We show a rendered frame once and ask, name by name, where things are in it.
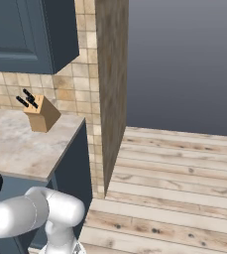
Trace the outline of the dark blue base cabinet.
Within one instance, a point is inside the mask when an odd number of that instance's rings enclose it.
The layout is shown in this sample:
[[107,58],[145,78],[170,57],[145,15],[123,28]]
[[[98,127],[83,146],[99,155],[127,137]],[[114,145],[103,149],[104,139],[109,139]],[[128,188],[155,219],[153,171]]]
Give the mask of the dark blue base cabinet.
[[[81,126],[54,172],[56,186],[51,189],[72,195],[83,202],[85,206],[84,217],[78,225],[73,227],[74,236],[77,240],[92,201],[91,175],[85,134],[86,127]],[[0,238],[0,254],[29,254],[28,247],[38,229],[18,236]]]

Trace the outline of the wooden knife block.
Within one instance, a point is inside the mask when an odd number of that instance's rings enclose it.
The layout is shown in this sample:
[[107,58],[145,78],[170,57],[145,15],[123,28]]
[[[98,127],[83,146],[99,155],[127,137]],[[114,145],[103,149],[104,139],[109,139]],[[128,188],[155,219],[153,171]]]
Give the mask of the wooden knife block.
[[29,105],[24,108],[24,113],[34,132],[47,133],[60,118],[60,112],[44,95],[36,95],[35,103],[38,107]]

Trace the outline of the dark blue wall cupboard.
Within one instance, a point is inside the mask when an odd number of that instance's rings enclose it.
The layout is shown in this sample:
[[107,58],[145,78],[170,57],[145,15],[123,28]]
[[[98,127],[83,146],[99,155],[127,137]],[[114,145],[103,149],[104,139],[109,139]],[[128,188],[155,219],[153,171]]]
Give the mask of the dark blue wall cupboard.
[[55,74],[78,56],[74,0],[0,0],[0,71]]

